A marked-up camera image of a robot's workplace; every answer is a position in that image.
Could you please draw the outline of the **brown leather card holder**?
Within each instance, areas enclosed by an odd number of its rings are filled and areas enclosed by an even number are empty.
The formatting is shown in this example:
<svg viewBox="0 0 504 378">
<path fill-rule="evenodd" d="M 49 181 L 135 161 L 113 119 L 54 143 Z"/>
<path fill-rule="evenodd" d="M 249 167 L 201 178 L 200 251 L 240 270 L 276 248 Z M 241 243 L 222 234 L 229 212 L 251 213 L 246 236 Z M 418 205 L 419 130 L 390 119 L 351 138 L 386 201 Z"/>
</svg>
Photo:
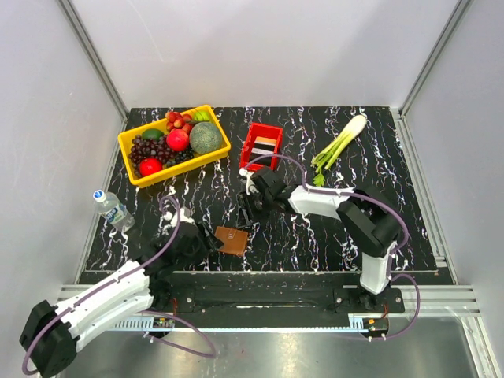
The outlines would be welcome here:
<svg viewBox="0 0 504 378">
<path fill-rule="evenodd" d="M 243 257 L 248 243 L 248 232 L 235 228 L 218 226 L 215 236 L 222 242 L 219 252 Z"/>
</svg>

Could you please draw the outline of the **red plastic card box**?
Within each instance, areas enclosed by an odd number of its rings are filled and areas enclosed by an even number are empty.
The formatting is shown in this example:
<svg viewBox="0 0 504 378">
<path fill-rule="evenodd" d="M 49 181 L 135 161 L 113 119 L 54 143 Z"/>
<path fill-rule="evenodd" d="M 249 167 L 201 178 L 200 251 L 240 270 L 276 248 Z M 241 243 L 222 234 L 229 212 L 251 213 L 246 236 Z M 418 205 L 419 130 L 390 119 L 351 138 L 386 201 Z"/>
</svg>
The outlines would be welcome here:
<svg viewBox="0 0 504 378">
<path fill-rule="evenodd" d="M 284 130 L 277 126 L 253 122 L 241 149 L 240 168 L 245 168 L 251 161 L 248 170 L 256 172 L 263 167 L 271 170 L 276 168 L 278 158 L 274 154 L 280 152 Z"/>
</svg>

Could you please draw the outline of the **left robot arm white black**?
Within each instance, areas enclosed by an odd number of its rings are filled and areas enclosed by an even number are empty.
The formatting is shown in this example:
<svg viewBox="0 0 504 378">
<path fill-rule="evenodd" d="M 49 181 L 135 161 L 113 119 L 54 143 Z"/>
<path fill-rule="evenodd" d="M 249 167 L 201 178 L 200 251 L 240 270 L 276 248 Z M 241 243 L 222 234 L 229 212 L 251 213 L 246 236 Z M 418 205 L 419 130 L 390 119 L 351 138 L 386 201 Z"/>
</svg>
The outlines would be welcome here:
<svg viewBox="0 0 504 378">
<path fill-rule="evenodd" d="M 20 335 L 23 374 L 55 376 L 109 327 L 134 313 L 167 308 L 172 274 L 220 244 L 204 224 L 186 220 L 166 240 L 143 242 L 131 260 L 87 290 L 55 305 L 37 303 Z"/>
</svg>

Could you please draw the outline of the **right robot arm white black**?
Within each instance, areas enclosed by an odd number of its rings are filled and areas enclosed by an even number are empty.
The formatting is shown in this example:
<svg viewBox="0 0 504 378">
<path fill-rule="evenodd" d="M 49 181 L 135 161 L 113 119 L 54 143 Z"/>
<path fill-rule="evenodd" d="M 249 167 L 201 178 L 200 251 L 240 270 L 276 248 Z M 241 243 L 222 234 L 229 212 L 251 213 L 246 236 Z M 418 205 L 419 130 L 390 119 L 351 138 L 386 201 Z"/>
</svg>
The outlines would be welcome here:
<svg viewBox="0 0 504 378">
<path fill-rule="evenodd" d="M 360 306 L 374 312 L 385 304 L 384 289 L 391 280 L 389 259 L 398 246 L 402 226 L 377 191 L 288 186 L 268 167 L 256 172 L 241 168 L 239 175 L 245 181 L 239 202 L 248 221 L 266 217 L 273 210 L 340 221 L 361 252 Z"/>
</svg>

